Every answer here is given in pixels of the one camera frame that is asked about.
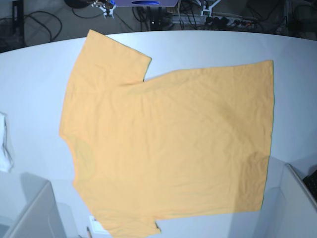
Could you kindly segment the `white cloth at left edge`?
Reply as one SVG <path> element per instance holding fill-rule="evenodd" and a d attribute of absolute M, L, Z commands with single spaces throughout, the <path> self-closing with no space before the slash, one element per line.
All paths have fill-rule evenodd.
<path fill-rule="evenodd" d="M 6 115 L 0 113 L 0 171 L 9 173 L 13 168 L 13 160 L 7 149 Z"/>

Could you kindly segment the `black keyboard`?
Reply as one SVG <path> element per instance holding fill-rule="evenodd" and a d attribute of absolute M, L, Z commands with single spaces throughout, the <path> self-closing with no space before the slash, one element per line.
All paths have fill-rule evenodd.
<path fill-rule="evenodd" d="M 303 183 L 314 199 L 317 200 L 317 171 L 313 172 L 310 176 L 306 176 L 303 179 Z"/>

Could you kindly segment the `white paper label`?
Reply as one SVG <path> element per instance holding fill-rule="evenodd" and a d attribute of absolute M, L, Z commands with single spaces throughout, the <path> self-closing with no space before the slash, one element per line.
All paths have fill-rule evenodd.
<path fill-rule="evenodd" d="M 92 231 L 96 234 L 109 235 L 109 232 L 105 230 L 101 223 L 99 223 L 93 216 L 89 216 L 89 220 L 91 223 Z"/>

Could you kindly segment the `orange T-shirt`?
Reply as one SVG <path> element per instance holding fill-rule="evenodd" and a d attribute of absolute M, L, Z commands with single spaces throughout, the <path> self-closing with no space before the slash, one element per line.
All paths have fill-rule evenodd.
<path fill-rule="evenodd" d="M 59 134 L 73 185 L 114 238 L 157 220 L 261 209 L 273 126 L 273 62 L 176 70 L 90 30 L 65 92 Z"/>

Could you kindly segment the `grey partition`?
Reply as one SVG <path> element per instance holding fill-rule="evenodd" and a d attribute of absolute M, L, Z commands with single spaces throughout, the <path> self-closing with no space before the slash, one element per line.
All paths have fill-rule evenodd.
<path fill-rule="evenodd" d="M 259 221 L 263 238 L 315 238 L 317 203 L 290 164 L 279 187 L 267 191 Z"/>
<path fill-rule="evenodd" d="M 27 203 L 6 228 L 4 238 L 65 238 L 52 183 L 45 178 L 22 173 L 20 180 Z"/>

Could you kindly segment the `grey partition right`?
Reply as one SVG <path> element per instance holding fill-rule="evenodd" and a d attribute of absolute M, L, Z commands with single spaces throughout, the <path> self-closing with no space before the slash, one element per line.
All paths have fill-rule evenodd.
<path fill-rule="evenodd" d="M 263 238 L 315 238 L 317 203 L 290 164 L 279 187 L 267 191 L 259 221 Z"/>

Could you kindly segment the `grey partition left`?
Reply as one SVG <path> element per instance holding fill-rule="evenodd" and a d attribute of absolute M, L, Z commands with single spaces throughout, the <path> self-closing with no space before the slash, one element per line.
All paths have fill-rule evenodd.
<path fill-rule="evenodd" d="M 65 238 L 52 183 L 45 178 L 22 173 L 20 180 L 27 203 L 6 228 L 4 238 Z"/>

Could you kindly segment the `blue grey box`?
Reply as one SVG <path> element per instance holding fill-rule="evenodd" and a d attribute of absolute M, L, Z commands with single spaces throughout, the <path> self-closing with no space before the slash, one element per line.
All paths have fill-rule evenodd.
<path fill-rule="evenodd" d="M 118 7 L 133 7 L 133 6 L 160 6 L 174 7 L 178 0 L 115 0 Z"/>

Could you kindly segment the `pencil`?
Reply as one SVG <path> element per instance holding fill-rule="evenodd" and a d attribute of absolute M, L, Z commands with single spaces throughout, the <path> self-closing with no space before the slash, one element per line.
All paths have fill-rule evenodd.
<path fill-rule="evenodd" d="M 92 238 L 89 227 L 86 227 L 88 238 Z"/>

